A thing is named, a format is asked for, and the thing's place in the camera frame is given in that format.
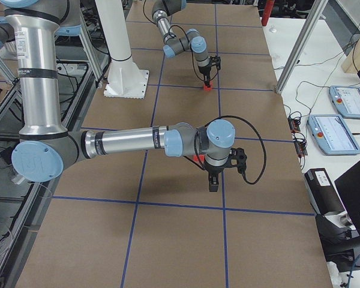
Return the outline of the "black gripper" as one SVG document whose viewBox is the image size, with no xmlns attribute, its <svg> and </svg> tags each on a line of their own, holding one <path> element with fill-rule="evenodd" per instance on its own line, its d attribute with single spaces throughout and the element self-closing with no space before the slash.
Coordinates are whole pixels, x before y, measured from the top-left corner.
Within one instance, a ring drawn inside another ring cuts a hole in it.
<svg viewBox="0 0 360 288">
<path fill-rule="evenodd" d="M 221 58 L 219 56 L 209 56 L 204 60 L 197 60 L 199 72 L 203 75 L 203 82 L 205 87 L 210 87 L 210 79 L 214 78 L 221 69 Z M 212 67 L 216 68 L 216 73 L 211 77 Z"/>
<path fill-rule="evenodd" d="M 237 168 L 239 174 L 245 177 L 247 169 L 247 155 L 243 148 L 231 148 L 228 155 L 218 159 L 216 156 L 205 155 L 205 169 L 208 172 L 209 192 L 219 189 L 219 174 L 226 168 Z"/>
</svg>

